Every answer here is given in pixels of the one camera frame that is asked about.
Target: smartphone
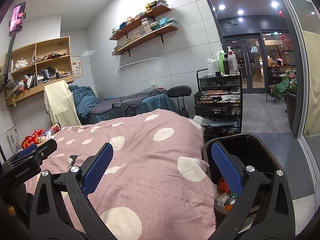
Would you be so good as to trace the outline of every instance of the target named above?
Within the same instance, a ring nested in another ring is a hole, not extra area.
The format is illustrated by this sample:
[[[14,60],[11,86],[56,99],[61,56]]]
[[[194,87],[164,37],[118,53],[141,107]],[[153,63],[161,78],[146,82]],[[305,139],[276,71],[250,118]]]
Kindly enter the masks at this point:
[[[27,1],[17,4],[13,8],[10,28],[9,28],[9,36],[12,36],[15,33],[22,31],[23,18],[26,10]]]

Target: bed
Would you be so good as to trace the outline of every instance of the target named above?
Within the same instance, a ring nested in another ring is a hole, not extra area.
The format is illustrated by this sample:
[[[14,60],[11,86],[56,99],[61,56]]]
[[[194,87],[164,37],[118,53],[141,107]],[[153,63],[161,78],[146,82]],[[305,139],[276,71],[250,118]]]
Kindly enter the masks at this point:
[[[120,104],[119,98],[99,102],[97,106],[90,109],[87,123],[95,124],[101,121],[124,117],[122,108],[114,107],[114,105],[118,104]],[[174,111],[174,107],[166,93],[143,99],[137,106],[136,114],[148,113],[158,108]]]
[[[98,102],[90,87],[70,86],[74,96],[77,115],[81,124],[96,124],[119,117],[134,116],[151,112],[155,109],[174,111],[167,90],[152,88],[120,98],[107,98]]]
[[[208,239],[215,231],[214,187],[202,160],[203,128],[191,119],[157,109],[95,125],[64,127],[58,149],[41,169],[66,172],[95,155],[105,142],[113,159],[92,206],[118,240]],[[34,193],[39,175],[26,182]],[[76,229],[83,228],[67,193],[63,195]]]

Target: blue gripper pad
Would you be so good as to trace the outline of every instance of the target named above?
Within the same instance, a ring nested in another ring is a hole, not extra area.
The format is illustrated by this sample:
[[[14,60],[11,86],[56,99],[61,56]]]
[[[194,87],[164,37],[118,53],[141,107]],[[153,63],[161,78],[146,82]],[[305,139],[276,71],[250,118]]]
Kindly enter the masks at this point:
[[[211,154],[230,191],[240,196],[243,191],[241,174],[218,143],[212,145]]]
[[[29,153],[31,153],[32,151],[34,151],[37,148],[36,144],[32,144],[29,147],[25,148],[23,151],[19,152],[19,157],[24,157],[26,155],[28,155]]]
[[[113,148],[111,144],[107,144],[104,148],[100,149],[95,161],[89,167],[88,171],[83,176],[83,195],[88,196],[93,193],[104,172],[108,168],[113,158]]]

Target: exit sign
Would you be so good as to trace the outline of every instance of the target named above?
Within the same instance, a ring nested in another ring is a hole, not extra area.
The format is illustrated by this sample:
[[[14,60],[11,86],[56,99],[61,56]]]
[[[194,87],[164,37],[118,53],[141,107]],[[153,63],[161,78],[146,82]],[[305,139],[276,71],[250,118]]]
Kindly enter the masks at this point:
[[[228,25],[235,25],[235,24],[238,24],[238,20],[228,21]]]

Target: brown bottle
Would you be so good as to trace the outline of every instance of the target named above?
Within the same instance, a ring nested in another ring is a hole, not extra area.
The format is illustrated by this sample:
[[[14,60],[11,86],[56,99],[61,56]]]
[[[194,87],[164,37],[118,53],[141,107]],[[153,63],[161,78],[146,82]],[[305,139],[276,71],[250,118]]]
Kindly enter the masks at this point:
[[[224,74],[225,75],[230,75],[229,63],[228,63],[228,54],[224,54],[223,68],[224,68]]]

